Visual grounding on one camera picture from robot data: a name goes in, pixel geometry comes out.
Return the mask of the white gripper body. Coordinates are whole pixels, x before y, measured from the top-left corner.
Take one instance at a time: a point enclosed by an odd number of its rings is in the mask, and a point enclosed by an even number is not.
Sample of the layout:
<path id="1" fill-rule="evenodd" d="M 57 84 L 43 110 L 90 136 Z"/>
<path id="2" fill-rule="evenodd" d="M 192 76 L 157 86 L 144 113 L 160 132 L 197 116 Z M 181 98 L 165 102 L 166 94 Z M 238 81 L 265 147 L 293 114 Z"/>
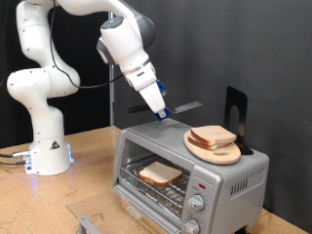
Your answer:
<path id="1" fill-rule="evenodd" d="M 137 71 L 126 73 L 125 77 L 154 113 L 160 113 L 166 108 L 151 62 Z"/>

